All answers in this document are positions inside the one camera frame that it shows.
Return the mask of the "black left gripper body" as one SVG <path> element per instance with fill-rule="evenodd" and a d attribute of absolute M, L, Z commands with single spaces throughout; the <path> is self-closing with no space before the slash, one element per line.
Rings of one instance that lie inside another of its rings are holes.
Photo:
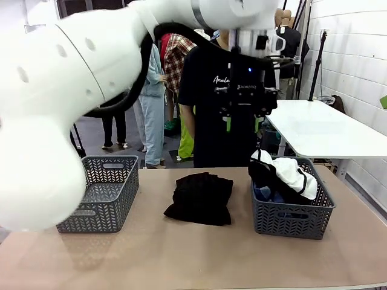
<path fill-rule="evenodd" d="M 265 106 L 264 72 L 252 64 L 228 63 L 229 82 L 223 93 L 223 107 L 237 105 L 263 108 Z"/>

